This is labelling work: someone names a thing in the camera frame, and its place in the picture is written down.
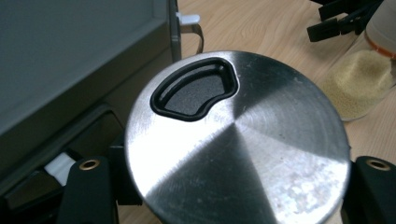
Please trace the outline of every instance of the round lid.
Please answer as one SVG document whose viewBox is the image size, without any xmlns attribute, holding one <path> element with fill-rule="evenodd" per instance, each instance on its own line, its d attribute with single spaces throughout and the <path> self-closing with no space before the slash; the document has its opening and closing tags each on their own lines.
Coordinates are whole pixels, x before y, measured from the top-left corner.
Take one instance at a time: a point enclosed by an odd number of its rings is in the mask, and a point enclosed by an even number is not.
<svg viewBox="0 0 396 224">
<path fill-rule="evenodd" d="M 317 223 L 349 174 L 343 123 L 296 70 L 220 51 L 174 63 L 137 98 L 132 180 L 164 223 Z"/>
<path fill-rule="evenodd" d="M 396 59 L 396 0 L 385 0 L 366 26 L 375 49 Z"/>
</svg>

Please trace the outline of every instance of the white plastic tab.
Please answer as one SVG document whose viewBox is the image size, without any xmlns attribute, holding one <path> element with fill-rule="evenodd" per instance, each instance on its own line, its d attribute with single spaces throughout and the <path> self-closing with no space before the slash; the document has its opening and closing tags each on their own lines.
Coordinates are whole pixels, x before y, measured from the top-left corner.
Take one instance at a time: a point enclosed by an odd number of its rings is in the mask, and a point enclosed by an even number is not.
<svg viewBox="0 0 396 224">
<path fill-rule="evenodd" d="M 181 12 L 177 12 L 176 15 L 178 16 L 178 19 L 180 21 L 180 25 L 193 25 L 193 24 L 198 24 L 199 21 L 201 20 L 201 17 L 196 14 L 192 15 L 183 15 Z"/>
<path fill-rule="evenodd" d="M 62 186 L 65 186 L 70 168 L 74 163 L 75 161 L 63 152 L 53 159 L 53 161 L 48 163 L 44 169 L 47 173 L 55 177 Z"/>
</svg>

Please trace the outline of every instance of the wooden table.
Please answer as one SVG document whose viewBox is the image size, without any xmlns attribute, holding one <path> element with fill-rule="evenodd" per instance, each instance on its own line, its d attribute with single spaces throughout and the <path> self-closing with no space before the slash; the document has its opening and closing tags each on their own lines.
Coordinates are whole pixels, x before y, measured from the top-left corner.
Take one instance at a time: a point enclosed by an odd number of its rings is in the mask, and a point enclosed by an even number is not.
<svg viewBox="0 0 396 224">
<path fill-rule="evenodd" d="M 183 14 L 199 14 L 205 50 L 243 50 L 274 58 L 315 83 L 356 39 L 340 35 L 309 42 L 306 28 L 320 22 L 320 5 L 309 0 L 178 0 Z M 183 35 L 183 56 L 196 51 L 198 38 Z M 351 157 L 368 155 L 396 164 L 396 90 L 367 116 L 345 123 Z M 121 223 L 160 223 L 146 206 L 121 206 Z M 335 213 L 328 223 L 342 223 Z"/>
</svg>

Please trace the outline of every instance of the gray device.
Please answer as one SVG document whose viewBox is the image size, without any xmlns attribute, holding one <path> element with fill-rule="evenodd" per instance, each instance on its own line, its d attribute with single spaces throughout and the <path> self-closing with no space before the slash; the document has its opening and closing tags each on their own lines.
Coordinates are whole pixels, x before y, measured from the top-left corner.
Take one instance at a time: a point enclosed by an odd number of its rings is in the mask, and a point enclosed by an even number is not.
<svg viewBox="0 0 396 224">
<path fill-rule="evenodd" d="M 176 13 L 177 0 L 0 2 L 2 200 L 62 152 L 106 154 L 181 58 Z"/>
</svg>

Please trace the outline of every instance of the brass insert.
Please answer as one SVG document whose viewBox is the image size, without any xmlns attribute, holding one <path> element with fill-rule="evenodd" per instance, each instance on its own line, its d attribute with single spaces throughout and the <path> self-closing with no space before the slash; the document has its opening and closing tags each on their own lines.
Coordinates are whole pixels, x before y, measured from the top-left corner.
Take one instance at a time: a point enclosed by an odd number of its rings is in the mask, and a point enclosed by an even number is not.
<svg viewBox="0 0 396 224">
<path fill-rule="evenodd" d="M 83 170 L 83 171 L 88 171 L 88 170 L 92 170 L 92 169 L 96 168 L 97 166 L 99 166 L 99 164 L 100 164 L 99 160 L 88 160 L 88 161 L 84 161 L 79 166 L 79 169 Z"/>
<path fill-rule="evenodd" d="M 377 160 L 367 160 L 366 161 L 367 165 L 380 170 L 380 171 L 389 171 L 390 170 L 390 166 L 388 166 L 386 163 L 382 162 L 382 161 L 377 161 Z"/>
</svg>

